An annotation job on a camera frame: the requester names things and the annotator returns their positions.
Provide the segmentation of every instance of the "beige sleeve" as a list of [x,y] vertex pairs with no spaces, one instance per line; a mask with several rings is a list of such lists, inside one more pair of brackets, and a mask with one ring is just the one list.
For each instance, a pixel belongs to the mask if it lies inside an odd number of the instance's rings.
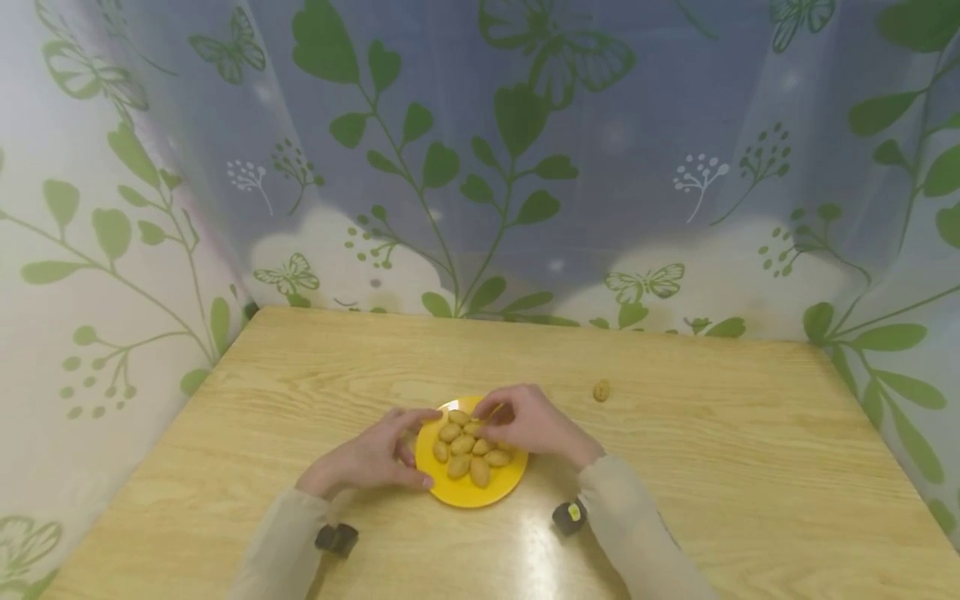
[[313,542],[329,504],[288,490],[274,501],[253,535],[228,600],[301,600],[320,566]]
[[701,600],[713,590],[674,542],[630,466],[605,456],[580,473],[587,522],[634,600]]

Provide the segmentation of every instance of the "wood grain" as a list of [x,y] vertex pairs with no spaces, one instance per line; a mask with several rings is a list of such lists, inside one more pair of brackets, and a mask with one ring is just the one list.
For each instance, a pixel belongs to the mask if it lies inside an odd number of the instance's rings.
[[[601,378],[611,396],[591,397]],[[624,456],[725,598],[956,598],[960,560],[814,348],[556,326],[260,311],[63,568],[49,598],[223,597],[275,495],[394,405],[538,382]],[[358,495],[320,598],[624,598],[576,493],[535,458],[477,511]]]

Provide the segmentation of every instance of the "butterfly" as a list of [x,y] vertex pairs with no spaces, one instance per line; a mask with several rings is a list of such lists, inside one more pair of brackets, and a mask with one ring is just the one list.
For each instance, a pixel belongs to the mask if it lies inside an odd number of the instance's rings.
[[481,0],[480,33],[494,48],[536,51],[527,82],[552,109],[573,101],[577,83],[599,92],[634,68],[630,46],[582,26],[589,17],[569,15],[566,2]]
[[257,269],[253,278],[261,283],[275,285],[276,290],[284,296],[297,293],[297,288],[316,290],[320,287],[320,280],[310,272],[310,263],[306,257],[296,252],[290,257],[290,262],[279,269]]
[[267,57],[257,45],[253,25],[241,7],[233,9],[230,35],[232,39],[228,43],[207,36],[190,36],[188,40],[201,59],[217,65],[220,77],[230,84],[240,85],[243,82],[243,63],[262,71],[267,67]]
[[819,33],[835,11],[836,0],[770,0],[770,21],[777,26],[774,52],[782,54],[804,23],[812,34]]
[[658,298],[667,299],[680,291],[680,279],[684,277],[684,265],[674,263],[667,265],[650,275],[627,275],[626,273],[609,273],[604,280],[610,290],[617,292],[616,301],[619,304],[633,304],[643,298],[644,292]]

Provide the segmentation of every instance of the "finger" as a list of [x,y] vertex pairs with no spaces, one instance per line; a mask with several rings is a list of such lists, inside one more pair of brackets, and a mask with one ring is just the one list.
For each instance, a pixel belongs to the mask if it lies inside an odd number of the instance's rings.
[[420,423],[425,420],[437,420],[443,415],[444,413],[433,408],[415,408],[397,417],[395,423],[397,430],[402,431],[414,426],[419,426]]
[[473,415],[478,419],[486,419],[497,406],[501,404],[512,406],[516,390],[519,387],[515,385],[493,390],[477,403],[476,408],[473,409]]
[[396,446],[394,447],[394,457],[409,468],[417,466],[417,461],[414,458],[414,451],[411,450],[410,446],[407,445],[403,440],[396,441]]
[[477,431],[477,436],[494,443],[513,445],[510,441],[511,430],[509,425],[484,425]]
[[415,468],[396,466],[393,482],[411,490],[429,490],[433,487],[433,477]]

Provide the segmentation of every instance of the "curtain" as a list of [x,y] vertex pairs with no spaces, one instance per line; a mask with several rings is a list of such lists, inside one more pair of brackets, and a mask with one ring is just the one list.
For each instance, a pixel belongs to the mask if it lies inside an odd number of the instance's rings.
[[953,0],[0,14],[0,598],[257,304],[808,341],[960,544]]

